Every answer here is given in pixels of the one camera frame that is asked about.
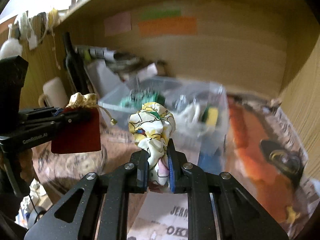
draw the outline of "hand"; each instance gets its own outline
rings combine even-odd
[[[21,173],[20,177],[27,183],[31,183],[33,178],[35,177],[35,172],[33,169],[33,161],[32,161],[32,150],[28,149],[18,154]],[[0,167],[4,170],[3,164],[3,153],[0,150]]]

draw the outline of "transparent storage box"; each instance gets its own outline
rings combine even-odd
[[[202,112],[206,106],[216,107],[218,118],[215,127],[207,126],[203,122],[183,124],[180,123],[180,120],[172,137],[174,142],[180,136],[201,142],[198,165],[204,171],[219,173],[217,170],[219,163],[212,158],[217,158],[218,156],[214,157],[215,153],[219,155],[224,150],[229,117],[226,91],[222,85],[215,82],[199,82],[170,77],[156,76],[145,80],[135,77],[116,87],[98,102],[100,106],[108,109],[112,117],[118,121],[117,125],[124,130],[128,129],[130,115],[141,110],[141,107],[127,108],[120,106],[121,99],[127,97],[133,89],[151,89],[161,93],[165,97],[164,106],[174,116],[177,113],[177,106],[183,101],[181,101],[181,98],[186,98],[188,103],[200,104]]]

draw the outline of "white tag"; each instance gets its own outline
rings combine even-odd
[[[28,42],[29,42],[29,49],[30,50],[33,50],[38,46],[37,36],[35,35],[33,30],[31,31],[30,38],[28,38]]]

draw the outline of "silver screw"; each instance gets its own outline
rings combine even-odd
[[[183,165],[183,167],[184,167],[186,170],[191,170],[192,167],[193,167],[193,164],[192,164],[192,163],[185,163],[185,164]]]
[[[230,179],[231,178],[231,174],[229,173],[229,172],[223,172],[223,173],[221,173],[221,177],[223,178],[223,179]]]
[[[125,168],[126,170],[131,170],[131,169],[134,168],[134,164],[133,164],[133,163],[126,163],[126,164],[124,165],[124,168]]]
[[[89,172],[85,177],[88,180],[94,179],[97,176],[97,174],[95,174],[94,172]]]

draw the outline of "orange sticky note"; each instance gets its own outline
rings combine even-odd
[[[197,19],[194,17],[168,17],[138,23],[142,37],[171,35],[196,35]]]

